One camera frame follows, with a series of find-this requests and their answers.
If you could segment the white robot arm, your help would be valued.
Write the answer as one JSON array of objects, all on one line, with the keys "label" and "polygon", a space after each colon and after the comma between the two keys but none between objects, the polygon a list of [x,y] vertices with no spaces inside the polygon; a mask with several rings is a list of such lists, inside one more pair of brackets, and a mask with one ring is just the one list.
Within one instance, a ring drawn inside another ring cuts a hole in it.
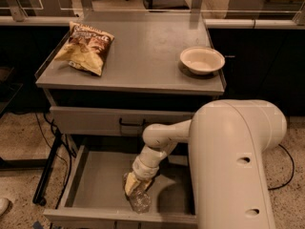
[{"label": "white robot arm", "polygon": [[212,101],[190,120],[146,127],[125,193],[148,186],[160,162],[186,143],[198,229],[275,229],[262,153],[286,132],[285,115],[268,101]]}]

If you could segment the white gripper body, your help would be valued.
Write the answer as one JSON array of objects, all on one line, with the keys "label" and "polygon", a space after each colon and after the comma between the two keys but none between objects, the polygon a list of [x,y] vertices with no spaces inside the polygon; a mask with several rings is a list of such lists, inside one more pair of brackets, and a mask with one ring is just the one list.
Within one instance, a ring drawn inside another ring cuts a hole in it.
[{"label": "white gripper body", "polygon": [[149,167],[145,165],[139,157],[135,159],[132,164],[132,171],[135,176],[140,180],[149,180],[155,177],[156,173],[159,170],[159,166]]}]

